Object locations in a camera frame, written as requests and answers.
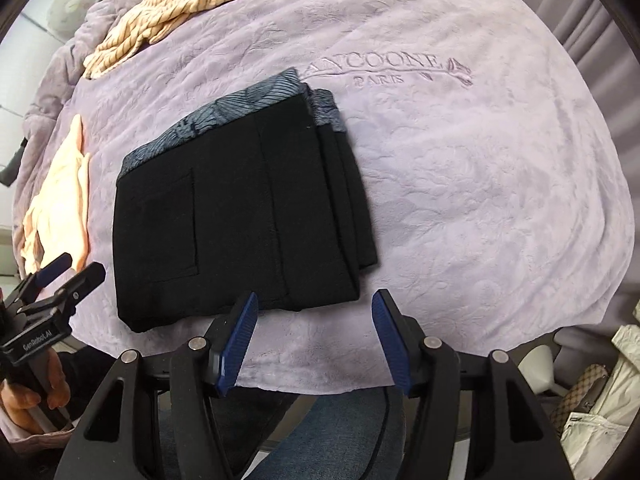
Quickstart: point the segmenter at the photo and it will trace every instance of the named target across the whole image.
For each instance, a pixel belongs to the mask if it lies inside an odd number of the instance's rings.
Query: metal screw
[[[439,337],[430,335],[429,337],[424,338],[424,345],[427,348],[431,348],[435,350],[436,348],[440,348],[442,346],[442,339]]]
[[[191,350],[202,350],[207,345],[207,340],[203,337],[194,337],[189,341],[189,348]]]
[[[120,358],[122,359],[123,363],[132,363],[138,358],[138,352],[136,352],[135,350],[127,350],[126,352],[122,353]]]
[[[494,358],[494,361],[500,364],[505,364],[506,362],[509,361],[509,356],[507,355],[507,352],[503,350],[496,350],[491,354],[491,357]]]

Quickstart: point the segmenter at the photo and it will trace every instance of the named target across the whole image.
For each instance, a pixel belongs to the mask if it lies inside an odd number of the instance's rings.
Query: gray fabric
[[[90,9],[26,119],[17,223],[75,113],[92,153],[89,261],[107,279],[72,318],[76,337],[151,354],[204,332],[206,319],[144,334],[117,319],[115,181],[127,153],[180,118],[291,66],[340,108],[380,265],[359,301],[261,314],[238,384],[312,394],[390,384],[370,314],[380,287],[428,334],[478,354],[600,321],[632,252],[628,187],[576,66],[521,0],[236,0],[76,85],[90,46],[136,1]],[[14,237],[18,251],[20,228]]]
[[[334,131],[345,131],[331,92],[322,89],[311,90],[308,85],[300,82],[295,68],[287,68],[249,88],[216,99],[180,119],[157,139],[129,153],[122,161],[118,179],[147,160],[171,148],[176,148],[212,128],[230,123],[298,94],[305,97],[317,126],[334,124],[337,126]]]

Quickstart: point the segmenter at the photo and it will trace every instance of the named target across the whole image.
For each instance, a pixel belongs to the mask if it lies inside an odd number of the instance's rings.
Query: white curtain
[[[640,218],[640,64],[599,0],[523,0],[553,32],[589,86],[618,150]],[[640,247],[597,332],[633,323],[640,298]]]

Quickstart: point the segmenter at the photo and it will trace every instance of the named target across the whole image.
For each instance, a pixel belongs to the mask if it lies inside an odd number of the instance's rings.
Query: checkered bag
[[[564,396],[560,404],[549,415],[558,435],[562,435],[564,425],[571,412],[589,413],[598,400],[609,373],[603,365],[589,365],[578,382]]]

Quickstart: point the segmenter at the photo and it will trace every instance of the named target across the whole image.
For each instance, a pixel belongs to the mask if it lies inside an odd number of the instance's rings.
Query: blue jeans
[[[175,451],[166,452],[173,431],[166,416],[160,423],[166,480],[179,480]],[[397,388],[321,396],[247,480],[394,480],[403,448],[404,411]]]

